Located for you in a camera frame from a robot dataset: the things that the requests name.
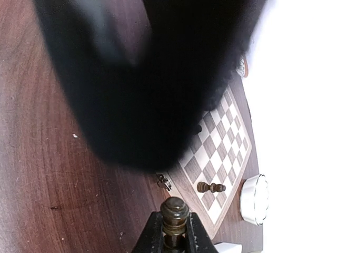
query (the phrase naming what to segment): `chess pawn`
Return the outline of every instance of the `chess pawn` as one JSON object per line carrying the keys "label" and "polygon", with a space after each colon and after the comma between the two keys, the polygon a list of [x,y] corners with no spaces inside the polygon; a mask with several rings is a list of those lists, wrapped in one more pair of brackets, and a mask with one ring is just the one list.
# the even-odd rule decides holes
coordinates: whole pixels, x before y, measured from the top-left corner
{"label": "chess pawn", "polygon": [[205,182],[199,182],[196,186],[196,189],[198,190],[198,192],[207,192],[207,191],[211,191],[211,193],[215,193],[215,192],[223,192],[226,190],[226,186],[222,185],[222,184],[207,184]]}

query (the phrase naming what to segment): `white wall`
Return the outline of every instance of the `white wall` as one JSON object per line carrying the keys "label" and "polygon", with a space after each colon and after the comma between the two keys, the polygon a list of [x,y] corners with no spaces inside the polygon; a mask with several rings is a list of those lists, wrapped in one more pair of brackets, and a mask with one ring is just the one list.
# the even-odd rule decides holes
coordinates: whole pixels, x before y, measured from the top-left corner
{"label": "white wall", "polygon": [[273,0],[244,80],[270,187],[264,252],[337,252],[337,3]]}

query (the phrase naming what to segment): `black fur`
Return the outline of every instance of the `black fur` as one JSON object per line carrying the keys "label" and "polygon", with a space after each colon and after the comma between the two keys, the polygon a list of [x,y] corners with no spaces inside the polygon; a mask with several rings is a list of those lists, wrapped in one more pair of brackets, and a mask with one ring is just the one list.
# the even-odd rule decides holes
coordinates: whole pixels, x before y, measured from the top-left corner
{"label": "black fur", "polygon": [[162,170],[182,155],[202,111],[216,106],[264,0],[164,1],[174,13],[163,11],[152,23],[137,65],[125,58],[114,27],[97,42],[90,20],[68,1],[34,2],[60,83],[94,152],[106,162]]}

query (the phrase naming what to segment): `white object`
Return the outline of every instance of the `white object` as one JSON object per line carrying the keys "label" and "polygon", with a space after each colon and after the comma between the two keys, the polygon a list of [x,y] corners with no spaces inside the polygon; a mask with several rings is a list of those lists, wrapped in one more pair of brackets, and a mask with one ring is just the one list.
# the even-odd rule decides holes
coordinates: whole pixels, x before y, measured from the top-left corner
{"label": "white object", "polygon": [[245,181],[240,196],[242,218],[254,225],[262,225],[268,209],[268,185],[265,175],[256,175]]}
{"label": "white object", "polygon": [[214,247],[219,253],[242,253],[241,244],[229,244],[227,242],[222,242],[214,245]]}

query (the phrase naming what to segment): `dark wood surface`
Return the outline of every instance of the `dark wood surface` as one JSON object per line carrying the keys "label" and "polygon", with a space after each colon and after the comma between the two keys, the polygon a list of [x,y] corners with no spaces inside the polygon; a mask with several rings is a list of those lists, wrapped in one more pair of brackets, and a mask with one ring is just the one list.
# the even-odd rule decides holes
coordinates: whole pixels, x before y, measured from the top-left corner
{"label": "dark wood surface", "polygon": [[[140,1],[117,2],[132,53],[145,31],[131,30],[148,27],[145,9]],[[0,0],[0,33],[0,252],[131,252],[166,193],[154,176],[108,168],[88,149],[30,1]],[[254,144],[237,75],[231,87]],[[254,144],[243,178],[257,173]],[[240,217],[239,192],[214,239],[220,241],[241,243],[243,252],[262,249],[262,227]]]}

